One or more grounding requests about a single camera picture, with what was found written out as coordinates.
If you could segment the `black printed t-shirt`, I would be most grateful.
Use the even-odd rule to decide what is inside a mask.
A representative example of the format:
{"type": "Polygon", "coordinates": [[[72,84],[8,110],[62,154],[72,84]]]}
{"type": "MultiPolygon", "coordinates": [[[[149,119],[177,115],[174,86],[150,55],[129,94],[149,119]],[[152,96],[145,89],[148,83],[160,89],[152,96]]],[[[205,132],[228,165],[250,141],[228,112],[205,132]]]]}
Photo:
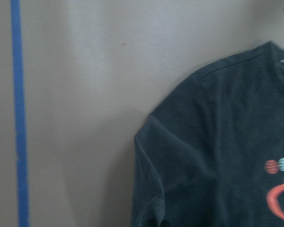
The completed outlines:
{"type": "Polygon", "coordinates": [[[284,50],[211,63],[135,142],[133,227],[284,227],[284,50]]]}

